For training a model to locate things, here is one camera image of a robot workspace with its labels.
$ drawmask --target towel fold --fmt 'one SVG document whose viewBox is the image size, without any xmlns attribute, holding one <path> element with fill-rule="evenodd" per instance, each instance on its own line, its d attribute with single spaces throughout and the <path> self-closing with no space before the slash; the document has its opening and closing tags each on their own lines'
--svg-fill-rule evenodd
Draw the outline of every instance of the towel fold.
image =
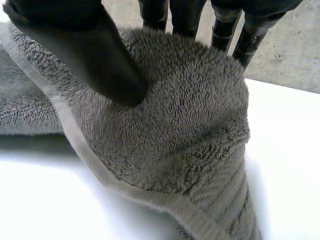
<svg viewBox="0 0 320 240">
<path fill-rule="evenodd" d="M 0 134 L 63 133 L 107 187 L 165 211 L 179 240 L 260 240 L 245 173 L 243 68 L 214 48 L 119 28 L 149 82 L 122 107 L 11 23 L 0 27 Z"/>
</svg>

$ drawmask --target towel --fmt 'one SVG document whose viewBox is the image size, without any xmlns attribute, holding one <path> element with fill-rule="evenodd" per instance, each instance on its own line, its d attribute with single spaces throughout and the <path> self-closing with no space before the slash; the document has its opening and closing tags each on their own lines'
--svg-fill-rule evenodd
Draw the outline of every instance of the towel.
<svg viewBox="0 0 320 240">
<path fill-rule="evenodd" d="M 106 187 L 169 213 L 178 240 L 261 240 L 245 173 L 241 65 L 177 35 L 121 27 L 119 34 L 150 85 L 136 108 L 94 92 L 2 24 L 0 134 L 64 134 Z"/>
</svg>

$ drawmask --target gray towel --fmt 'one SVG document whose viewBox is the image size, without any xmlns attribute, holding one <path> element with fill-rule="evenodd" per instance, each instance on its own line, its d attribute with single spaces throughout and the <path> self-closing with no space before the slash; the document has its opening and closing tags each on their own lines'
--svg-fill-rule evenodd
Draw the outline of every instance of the gray towel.
<svg viewBox="0 0 320 240">
<path fill-rule="evenodd" d="M 262 239 L 245 173 L 248 90 L 240 64 L 179 36 L 119 31 L 151 86 L 136 108 L 93 92 L 3 24 L 0 133 L 64 133 L 105 186 L 171 214 L 179 240 Z"/>
</svg>

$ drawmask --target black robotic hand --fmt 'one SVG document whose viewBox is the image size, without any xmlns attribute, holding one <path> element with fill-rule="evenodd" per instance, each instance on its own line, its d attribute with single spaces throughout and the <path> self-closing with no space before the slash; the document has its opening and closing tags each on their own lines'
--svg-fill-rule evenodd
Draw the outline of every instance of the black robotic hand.
<svg viewBox="0 0 320 240">
<path fill-rule="evenodd" d="M 101 0 L 7 0 L 3 10 L 98 93 L 128 107 L 145 98 L 147 83 Z"/>
<path fill-rule="evenodd" d="M 172 14 L 173 34 L 196 38 L 202 10 L 208 0 L 138 0 L 143 25 L 158 30 L 166 28 L 168 3 Z M 302 0 L 210 0 L 215 14 L 211 45 L 228 52 L 242 11 L 245 23 L 233 52 L 244 68 L 260 43 L 286 12 Z"/>
</svg>

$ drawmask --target white surface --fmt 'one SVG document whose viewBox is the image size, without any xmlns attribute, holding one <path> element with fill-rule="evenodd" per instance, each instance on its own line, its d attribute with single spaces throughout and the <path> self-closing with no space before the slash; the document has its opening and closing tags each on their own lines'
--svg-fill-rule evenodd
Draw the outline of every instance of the white surface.
<svg viewBox="0 0 320 240">
<path fill-rule="evenodd" d="M 247 80 L 246 167 L 265 240 L 319 240 L 320 95 Z M 0 240 L 174 240 L 106 190 L 63 137 L 0 137 Z"/>
</svg>

